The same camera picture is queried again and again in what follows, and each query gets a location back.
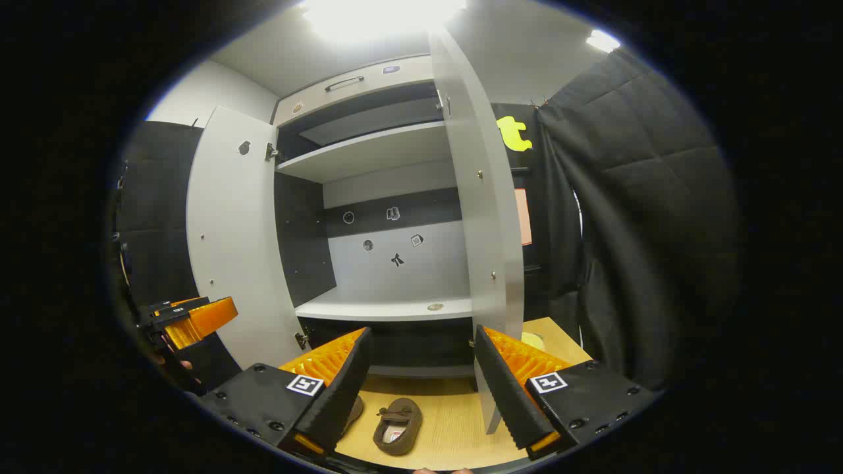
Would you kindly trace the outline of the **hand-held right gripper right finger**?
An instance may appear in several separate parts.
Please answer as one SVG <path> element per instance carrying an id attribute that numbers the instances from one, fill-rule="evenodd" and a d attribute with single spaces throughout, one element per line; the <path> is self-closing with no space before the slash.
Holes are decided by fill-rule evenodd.
<path id="1" fill-rule="evenodd" d="M 603 363 L 566 362 L 485 326 L 474 354 L 515 445 L 533 461 L 605 437 L 657 398 Z"/>

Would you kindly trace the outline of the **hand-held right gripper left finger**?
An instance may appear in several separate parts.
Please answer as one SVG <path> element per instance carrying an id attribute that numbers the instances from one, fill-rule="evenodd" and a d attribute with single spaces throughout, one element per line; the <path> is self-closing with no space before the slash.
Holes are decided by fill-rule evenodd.
<path id="1" fill-rule="evenodd" d="M 255 363 L 200 397 L 233 429 L 301 456 L 327 456 L 344 434 L 371 364 L 368 327 L 279 368 Z"/>

